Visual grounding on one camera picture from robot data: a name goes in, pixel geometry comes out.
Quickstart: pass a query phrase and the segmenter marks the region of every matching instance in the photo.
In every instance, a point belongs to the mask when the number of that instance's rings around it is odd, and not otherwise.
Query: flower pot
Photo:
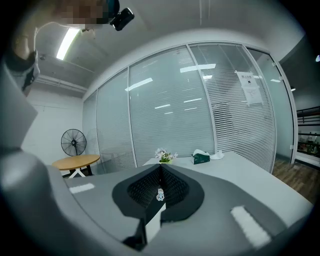
[[[172,159],[170,161],[168,161],[168,162],[159,162],[159,164],[169,164],[169,165],[171,165],[172,164]]]

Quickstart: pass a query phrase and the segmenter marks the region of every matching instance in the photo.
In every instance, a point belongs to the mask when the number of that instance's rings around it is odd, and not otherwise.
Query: wooden floor
[[[320,196],[320,171],[304,164],[275,159],[272,174],[314,204]]]

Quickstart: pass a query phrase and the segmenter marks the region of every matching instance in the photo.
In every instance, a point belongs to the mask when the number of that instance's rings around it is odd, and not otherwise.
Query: tissue box
[[[193,157],[191,161],[194,165],[202,164],[210,161],[209,155],[195,154],[191,156]]]

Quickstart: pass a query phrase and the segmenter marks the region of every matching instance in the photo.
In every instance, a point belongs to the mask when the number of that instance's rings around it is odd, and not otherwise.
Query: crumpled white tissue
[[[193,156],[195,156],[196,154],[201,154],[201,155],[204,155],[204,156],[210,156],[210,154],[208,152],[204,152],[200,149],[196,149],[194,152],[193,152]]]
[[[216,154],[210,156],[211,160],[218,160],[224,158],[225,154],[222,153],[222,150],[219,150]]]

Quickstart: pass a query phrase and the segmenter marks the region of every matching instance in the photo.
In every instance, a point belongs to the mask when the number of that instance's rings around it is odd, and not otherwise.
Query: small figurine
[[[156,199],[158,201],[163,201],[165,199],[165,195],[164,195],[163,189],[161,189],[161,188],[158,189],[158,194],[156,195]]]

